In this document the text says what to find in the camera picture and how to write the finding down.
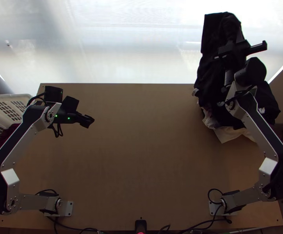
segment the wire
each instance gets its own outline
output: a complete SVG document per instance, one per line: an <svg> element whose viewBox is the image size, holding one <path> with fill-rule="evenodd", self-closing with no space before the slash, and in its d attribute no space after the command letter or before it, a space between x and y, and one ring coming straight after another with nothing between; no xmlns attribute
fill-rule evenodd
<svg viewBox="0 0 283 234"><path fill-rule="evenodd" d="M209 200L211 203L214 203L214 204L216 204L216 205L221 205L221 204L222 204L221 202L214 202L214 201L212 201L211 198L210 198L210 193L211 193L212 191L214 191L214 190L220 192L221 195L222 195L222 192L221 192L219 189L211 188L211 189L207 192L207 198L208 198L208 200Z"/></svg>
<svg viewBox="0 0 283 234"><path fill-rule="evenodd" d="M32 97L32 98L27 102L27 107L28 107L28 106L31 104L31 102L34 101L35 99L41 99L41 100L46 104L46 101L45 101L43 98L41 98L41 96L43 96L43 95L45 95L45 92L42 93L42 94L39 94L39 95L37 95L37 96L35 96L35 97Z"/></svg>
<svg viewBox="0 0 283 234"><path fill-rule="evenodd" d="M219 211L219 209L220 209L221 207L222 207L222 204L216 209L216 211L215 211L215 213L214 213L214 215L213 215L213 219L207 220L207 221L204 221L204 222L201 222L201 223L198 223L198 224L196 224L196 225L194 225L194 226L192 226L192 227L189 227L189 228L187 228L187 229L185 229L185 230L181 230L181 231L179 232L179 234L182 234L182 233L184 233L184 232L186 232L186 231L191 231L191 230L207 230L207 229L209 229L209 228L213 225L214 222L217 222L217 221L226 221L227 223L231 224L232 221L229 220L229 219L227 219L226 217L224 217L224 218L222 218L222 219L215 219L216 214L217 214L217 212ZM205 224L205 223L211 223L211 224L210 224L209 226L207 226L207 227L204 227L204 228L196 228L196 227L198 227L198 226L200 226L200 225L202 225L202 224Z"/></svg>
<svg viewBox="0 0 283 234"><path fill-rule="evenodd" d="M55 222L53 222L53 229L54 229L54 231L55 231L55 234L58 234L57 227L56 227L56 225L57 225L57 220L58 220L58 217L56 217Z"/></svg>
<svg viewBox="0 0 283 234"><path fill-rule="evenodd" d="M101 233L101 231L99 231L99 230L96 229L96 228L87 227L87 228L84 228L84 229L80 229L80 228L69 227L69 226L65 226L65 225L59 223L59 222L57 221L57 219L56 219L56 220L53 220L53 219L50 218L50 217L47 217L47 218L50 219L50 220L51 220L52 222L54 222L55 224L57 224L57 225L59 225L59 226L62 226L62 227L64 227L64 228L66 228L66 229L81 231L80 234L81 234L82 232L85 232L85 231L86 231L86 232L98 232L98 233Z"/></svg>
<svg viewBox="0 0 283 234"><path fill-rule="evenodd" d="M90 227L84 228L83 230L81 230L81 232L79 234L82 234L83 232L98 232L99 233L99 231L97 229L93 229L93 228L90 228Z"/></svg>
<svg viewBox="0 0 283 234"><path fill-rule="evenodd" d="M58 194L55 190L53 190L53 189L45 189L45 190L41 190L41 191L39 191L38 193L35 193L35 195L38 195L38 194L40 194L40 193L42 193L42 192L47 192L47 191L51 191L51 192L53 192L53 193L55 193L55 194Z"/></svg>
<svg viewBox="0 0 283 234"><path fill-rule="evenodd" d="M168 231L170 227L171 227L170 224L169 224L169 225L166 225L166 226L164 226L164 227L162 227L162 228L158 231L158 234L160 234L162 231Z"/></svg>
<svg viewBox="0 0 283 234"><path fill-rule="evenodd" d="M62 129L61 129L61 124L57 124L57 130L55 129L55 127L52 124L51 125L51 129L53 130L56 138L63 136L63 132L62 132Z"/></svg>

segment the black cable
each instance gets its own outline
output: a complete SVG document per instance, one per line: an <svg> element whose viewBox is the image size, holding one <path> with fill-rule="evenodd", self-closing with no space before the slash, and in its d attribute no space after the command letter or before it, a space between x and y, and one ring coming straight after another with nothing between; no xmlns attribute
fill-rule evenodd
<svg viewBox="0 0 283 234"><path fill-rule="evenodd" d="M27 102L27 107L31 104L32 101L34 101L35 99L41 99L45 104L46 104L46 101L41 98L41 96L45 95L45 92L42 93L42 94L38 94L37 96L35 97L32 97L28 102Z"/></svg>
<svg viewBox="0 0 283 234"><path fill-rule="evenodd" d="M158 231L158 234L161 234L162 231L168 231L170 227L171 227L170 224L169 224L169 225L166 225L166 226L164 226L164 227L162 227L162 228Z"/></svg>
<svg viewBox="0 0 283 234"><path fill-rule="evenodd" d="M57 192L56 192L55 190L53 190L53 189L45 189L45 190L39 191L38 193L35 193L35 195L38 195L38 194L40 194L40 193L42 193L42 192L47 192L47 191L51 191L51 192L57 194Z"/></svg>
<svg viewBox="0 0 283 234"><path fill-rule="evenodd" d="M69 226L65 226L61 223L59 223L57 220L53 220L52 218L50 217L47 217L48 219L50 219L52 222L56 223L57 225L59 226L62 226L66 229L70 229L70 230L76 230L76 231L86 231L86 232L100 232L98 229L96 228L91 228L91 227L87 227L87 228L84 228L84 229L80 229L80 228L74 228L74 227L69 227Z"/></svg>
<svg viewBox="0 0 283 234"><path fill-rule="evenodd" d="M221 195L222 195L222 192L221 192L219 189L211 188L211 189L207 192L207 198L208 198L208 200L209 200L211 203L214 203L214 204L216 204L216 205L221 205L221 204L222 204L221 202L214 202L214 201L212 201L211 198L210 198L210 193L211 193L212 191L214 191L214 190L220 192Z"/></svg>
<svg viewBox="0 0 283 234"><path fill-rule="evenodd" d="M217 212L219 211L219 209L220 209L221 207L222 207L222 204L216 209L216 211L215 211L215 213L214 213L214 215L213 215L213 219L207 220L207 221L203 221L203 222L198 223L198 224L196 224L196 225L194 225L194 226L192 226L192 227L189 227L189 228L187 228L187 229L185 229L185 230L181 230L181 231L179 232L179 234L182 234L182 233L184 233L184 232L186 232L186 231L191 231L191 230L207 230L207 229L209 229L209 228L213 225L214 222L217 222L217 221L226 221L227 223L231 224L232 221L229 220L229 219L227 219L226 217L224 217L223 219L215 219L216 214L217 214ZM205 223L211 223L211 224L210 224L209 226L207 226L207 227L204 227L204 228L196 228L196 227L198 227L198 226L200 226L200 225L202 225L202 224L205 224Z"/></svg>
<svg viewBox="0 0 283 234"><path fill-rule="evenodd" d="M87 227L87 228L84 228L83 230L81 230L81 232L79 234L82 234L83 232L98 232L98 230L90 228L90 227Z"/></svg>
<svg viewBox="0 0 283 234"><path fill-rule="evenodd" d="M239 97L244 96L245 94L247 94L247 92L249 92L252 88L254 88L255 85L251 85L250 87L248 87L247 89L240 91L239 93L237 93L235 96L233 96L232 98L230 98L229 100L225 101L225 104L230 105L231 101L236 100Z"/></svg>
<svg viewBox="0 0 283 234"><path fill-rule="evenodd" d="M56 227L56 225L57 225L57 220L58 220L58 217L56 217L55 222L53 222L53 229L54 229L54 231L55 231L55 234L58 234L57 227Z"/></svg>

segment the white cloth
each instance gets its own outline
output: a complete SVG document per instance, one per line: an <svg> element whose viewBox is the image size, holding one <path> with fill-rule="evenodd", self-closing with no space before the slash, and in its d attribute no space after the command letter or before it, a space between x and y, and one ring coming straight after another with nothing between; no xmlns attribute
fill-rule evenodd
<svg viewBox="0 0 283 234"><path fill-rule="evenodd" d="M213 129L217 138L221 143L228 142L230 140L236 139L237 137L244 135L251 141L255 142L254 138L246 128L240 128L234 130L233 127L222 127L215 118L212 117L211 109L206 109L202 107L203 113L205 114L202 122L206 127Z"/></svg>

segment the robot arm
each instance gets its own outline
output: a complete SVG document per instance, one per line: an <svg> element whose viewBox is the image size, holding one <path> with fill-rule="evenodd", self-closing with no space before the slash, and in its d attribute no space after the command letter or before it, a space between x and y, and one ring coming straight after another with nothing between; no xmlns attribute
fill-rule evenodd
<svg viewBox="0 0 283 234"><path fill-rule="evenodd" d="M38 195L20 193L20 180L14 165L23 149L34 137L57 123L80 123L88 128L94 119L76 112L78 100L66 97L62 102L62 90L46 86L44 106L30 105L23 114L22 123L0 148L0 214L10 215L18 210L40 210L46 216L71 216L73 202L63 201L59 194L43 191Z"/></svg>
<svg viewBox="0 0 283 234"><path fill-rule="evenodd" d="M233 81L227 99L230 100L247 88ZM258 182L253 187L223 194L221 198L223 207L219 209L218 215L239 211L246 204L253 202L283 198L283 144L259 113L255 97L248 91L226 104L226 109L243 122L263 151L265 159L259 168ZM211 212L214 212L218 206L218 204L210 204Z"/></svg>
<svg viewBox="0 0 283 234"><path fill-rule="evenodd" d="M215 58L226 62L225 67L228 68L224 84L228 89L226 110L243 122L263 151L265 159L259 168L258 182L243 191L224 193L219 204L210 202L211 214L218 209L217 215L229 215L253 202L283 198L283 144L258 111L255 99L255 85L264 80L266 68L258 58L250 58L245 62L247 55L266 49L265 41L260 45L250 46L246 40L241 39L235 45L220 48L219 56ZM237 69L230 66L234 57L241 61L241 69L240 66Z"/></svg>

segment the laundry basket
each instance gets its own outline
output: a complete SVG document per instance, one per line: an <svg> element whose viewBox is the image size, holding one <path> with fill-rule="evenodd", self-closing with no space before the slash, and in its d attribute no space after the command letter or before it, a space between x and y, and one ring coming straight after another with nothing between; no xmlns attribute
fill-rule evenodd
<svg viewBox="0 0 283 234"><path fill-rule="evenodd" d="M29 94L0 95L0 135L10 125L21 123L26 104L31 97Z"/></svg>

